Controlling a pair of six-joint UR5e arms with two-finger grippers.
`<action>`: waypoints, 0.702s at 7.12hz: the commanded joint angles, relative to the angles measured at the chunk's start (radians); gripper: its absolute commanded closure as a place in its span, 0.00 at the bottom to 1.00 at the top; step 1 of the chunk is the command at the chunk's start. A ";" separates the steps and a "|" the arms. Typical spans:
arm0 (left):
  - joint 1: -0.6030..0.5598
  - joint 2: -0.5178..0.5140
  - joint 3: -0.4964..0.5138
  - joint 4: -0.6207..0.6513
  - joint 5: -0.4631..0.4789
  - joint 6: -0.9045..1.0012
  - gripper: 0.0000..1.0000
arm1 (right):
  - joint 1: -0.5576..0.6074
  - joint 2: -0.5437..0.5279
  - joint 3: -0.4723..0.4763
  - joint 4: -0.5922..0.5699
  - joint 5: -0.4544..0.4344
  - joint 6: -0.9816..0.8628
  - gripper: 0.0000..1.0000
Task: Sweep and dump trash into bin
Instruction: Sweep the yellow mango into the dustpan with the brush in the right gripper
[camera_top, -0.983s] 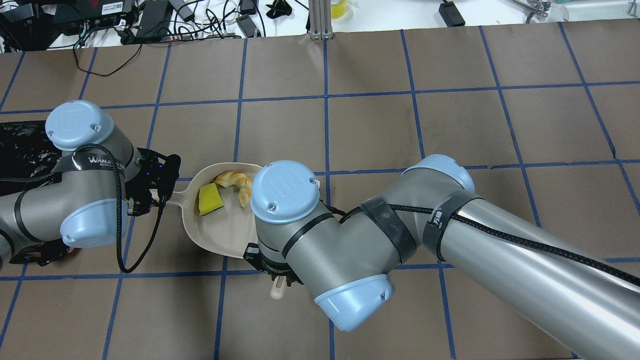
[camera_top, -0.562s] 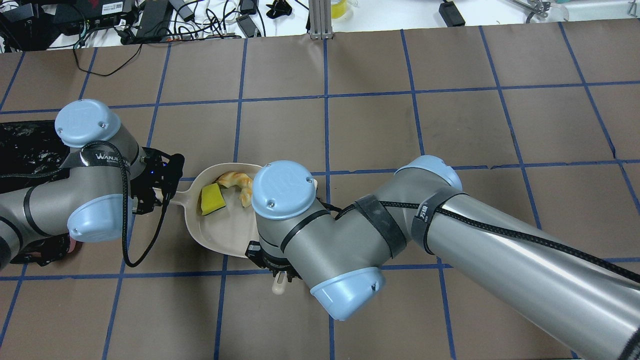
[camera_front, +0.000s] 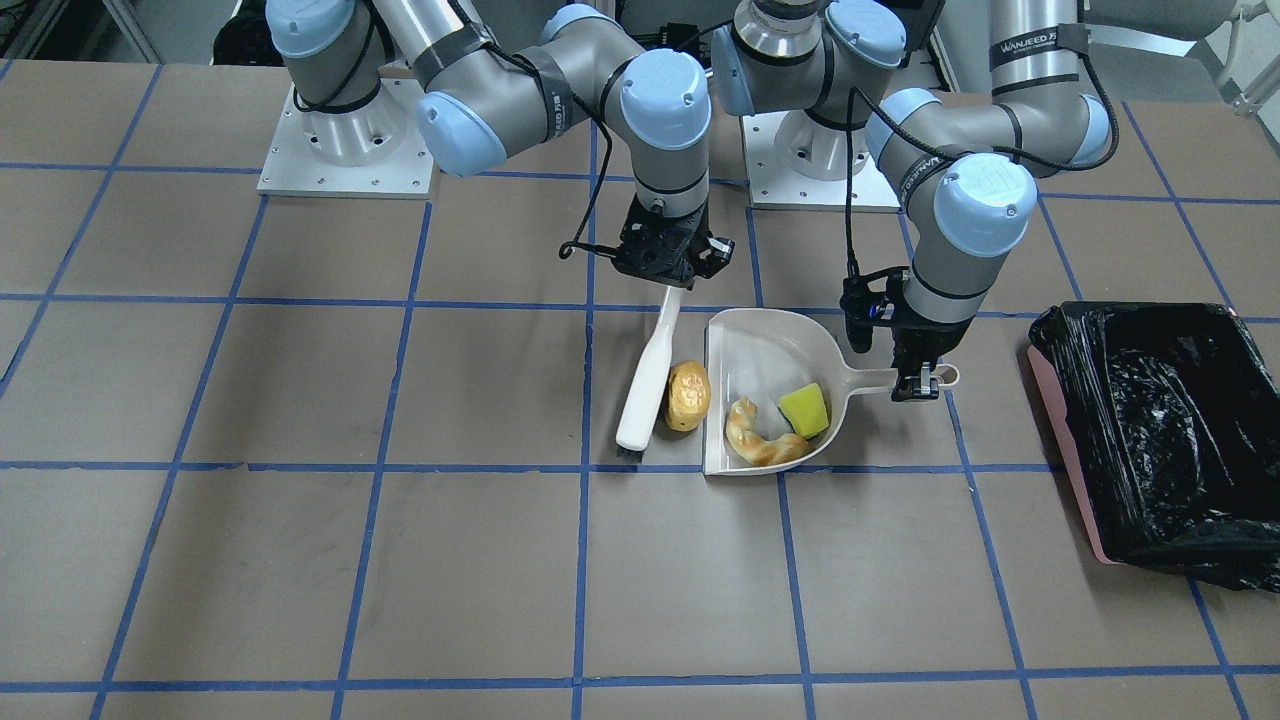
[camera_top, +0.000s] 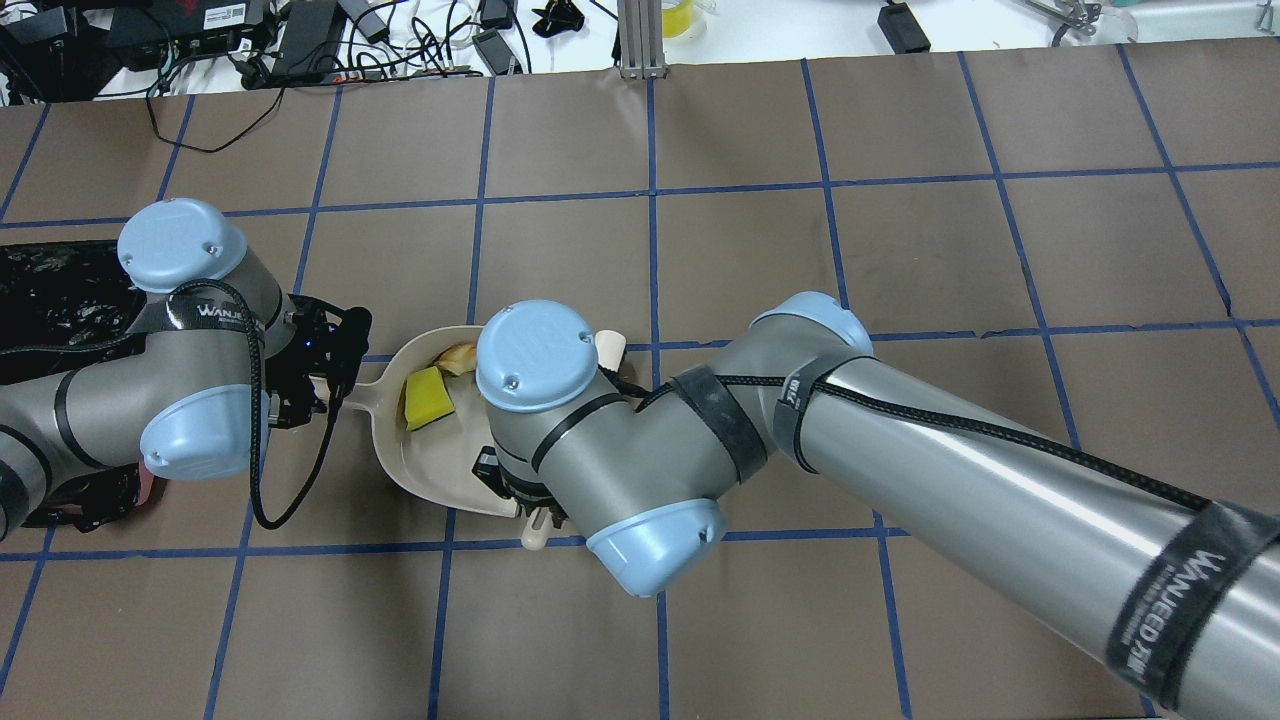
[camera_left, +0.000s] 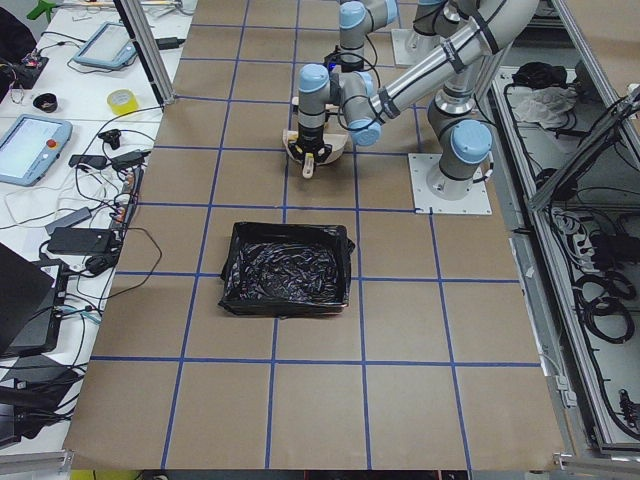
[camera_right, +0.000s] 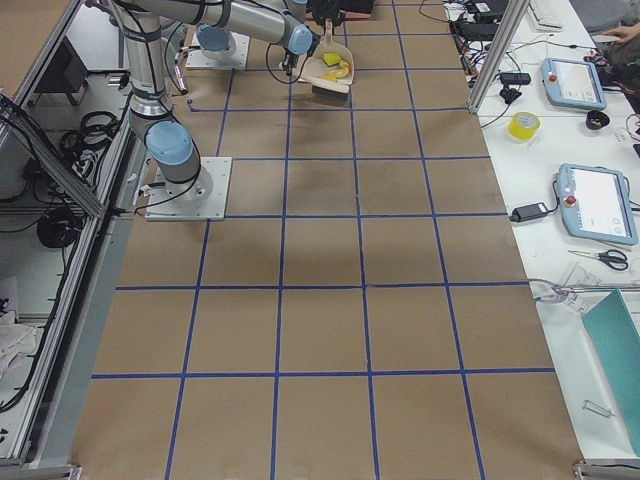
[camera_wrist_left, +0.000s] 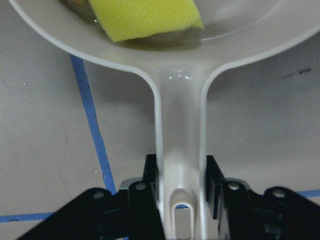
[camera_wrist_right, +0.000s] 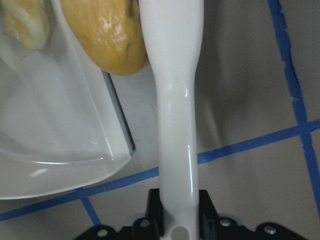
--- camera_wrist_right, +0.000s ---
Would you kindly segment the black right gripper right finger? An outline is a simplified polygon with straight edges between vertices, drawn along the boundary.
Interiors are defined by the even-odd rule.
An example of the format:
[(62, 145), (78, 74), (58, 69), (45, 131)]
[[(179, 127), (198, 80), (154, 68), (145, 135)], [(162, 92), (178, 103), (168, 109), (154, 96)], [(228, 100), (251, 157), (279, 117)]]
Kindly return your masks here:
[(202, 240), (304, 240), (297, 232), (266, 221), (248, 228), (235, 216), (219, 214), (207, 190), (199, 191), (199, 232)]

